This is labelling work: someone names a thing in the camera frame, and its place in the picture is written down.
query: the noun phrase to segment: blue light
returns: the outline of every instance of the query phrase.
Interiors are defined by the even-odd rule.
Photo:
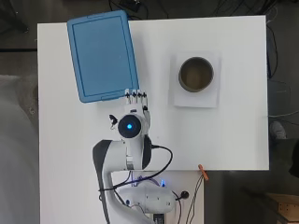
[[[161,180],[161,185],[160,186],[165,187],[165,181],[163,179]]]

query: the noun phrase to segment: floor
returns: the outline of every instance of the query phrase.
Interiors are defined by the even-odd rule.
[[[35,49],[37,43],[36,25],[42,22],[66,22],[69,19],[93,13],[109,11],[107,0],[11,0],[18,16],[29,26],[29,32],[20,34],[10,31],[0,35],[0,49]],[[169,18],[198,18],[215,16],[218,0],[144,0],[149,9],[149,19],[165,19],[162,3]],[[253,14],[263,0],[226,0],[218,11],[218,16],[230,16],[243,2],[234,15]],[[280,1],[278,14],[273,10],[268,16],[268,25],[272,27],[278,45],[278,70],[268,81],[269,114],[285,114],[297,110],[299,102],[299,3],[289,0]],[[142,7],[139,13],[131,15],[146,18]],[[275,48],[271,33],[268,34],[269,52],[272,70],[275,67]],[[15,75],[23,78],[37,77],[36,52],[4,53],[0,52],[0,74]],[[283,125],[289,138],[298,138],[299,115],[283,118]],[[32,121],[37,127],[37,113]],[[271,153],[270,172],[209,172],[210,181],[205,188],[205,220],[210,223],[276,223],[259,207],[242,188],[258,191],[299,195],[299,179],[288,173],[288,164]]]

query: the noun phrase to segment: robot finger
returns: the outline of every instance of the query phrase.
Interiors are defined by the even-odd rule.
[[[136,94],[136,90],[132,90],[132,100],[131,100],[131,104],[137,104],[137,94]]]
[[[148,110],[148,95],[145,92],[142,93],[142,108]]]
[[[140,90],[137,90],[137,103],[138,104],[142,103],[142,94]]]
[[[127,105],[129,105],[131,103],[131,95],[130,95],[130,90],[129,89],[126,89],[124,91],[124,98],[125,98],[125,103]]]

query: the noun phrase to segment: white table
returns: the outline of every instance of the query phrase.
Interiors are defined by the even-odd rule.
[[[139,83],[149,95],[149,136],[173,150],[169,170],[196,170],[198,163],[208,170],[268,169],[264,17],[130,21],[130,29]],[[216,109],[169,104],[170,57],[180,50],[221,53]],[[119,117],[123,100],[79,101],[65,23],[38,25],[38,81],[41,223],[105,223],[92,148],[117,139],[108,115]],[[149,169],[159,170],[167,160],[166,152],[154,150]],[[170,187],[192,189],[198,174],[179,174]],[[195,219],[203,223],[199,201]]]

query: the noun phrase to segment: bowl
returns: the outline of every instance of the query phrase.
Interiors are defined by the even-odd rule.
[[[188,59],[179,70],[180,86],[189,92],[199,92],[205,89],[213,80],[214,71],[210,62],[204,58]]]

